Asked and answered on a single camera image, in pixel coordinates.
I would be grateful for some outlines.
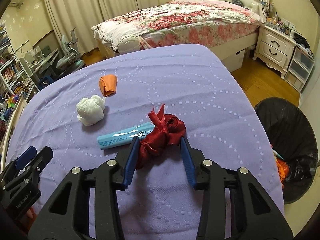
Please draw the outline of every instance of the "red satin ribbon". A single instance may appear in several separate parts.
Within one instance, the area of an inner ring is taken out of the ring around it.
[[[150,155],[159,156],[168,145],[178,145],[186,133],[184,122],[173,114],[164,114],[164,104],[158,114],[155,108],[149,113],[155,125],[153,131],[140,142],[140,152],[136,169],[141,169],[149,160]]]

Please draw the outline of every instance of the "crumpled tissue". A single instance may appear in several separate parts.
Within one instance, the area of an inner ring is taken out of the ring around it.
[[[101,98],[97,95],[91,98],[82,98],[76,105],[78,112],[77,119],[85,126],[90,126],[104,117],[103,110],[105,108],[105,98]]]

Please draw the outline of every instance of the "purple tablecloth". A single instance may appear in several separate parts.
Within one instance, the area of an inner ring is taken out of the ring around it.
[[[105,117],[85,127],[77,119],[81,98],[101,95],[99,78],[118,76],[117,93],[106,99]],[[148,122],[148,112],[165,103],[166,113],[185,122],[192,147],[223,168],[247,167],[284,212],[282,187],[270,143],[254,109],[220,60],[204,46],[176,45],[108,59],[49,85],[25,108],[12,136],[7,163],[30,145],[50,146],[52,161],[41,173],[39,212],[75,166],[98,167],[119,148],[100,150],[97,136]],[[196,238],[202,191],[188,185],[178,147],[169,147],[135,172],[117,192],[126,239]],[[91,232],[94,231],[90,200]],[[230,203],[227,197],[227,208]],[[230,233],[227,212],[227,235]]]

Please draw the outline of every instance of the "orange crumpled paper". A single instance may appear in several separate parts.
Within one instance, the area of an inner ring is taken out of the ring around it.
[[[112,74],[101,77],[99,87],[104,97],[114,94],[117,89],[117,77]]]
[[[278,173],[279,173],[279,176],[280,176],[280,181],[281,183],[284,181],[284,179],[288,176],[289,174],[289,166],[287,165],[286,162],[276,158],[276,164],[277,164],[277,167],[278,167]]]

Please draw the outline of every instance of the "beige curtain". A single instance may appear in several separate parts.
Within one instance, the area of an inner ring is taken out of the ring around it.
[[[91,27],[138,9],[159,5],[158,0],[44,0],[53,30],[60,41],[76,27],[79,51],[83,54],[97,47]]]

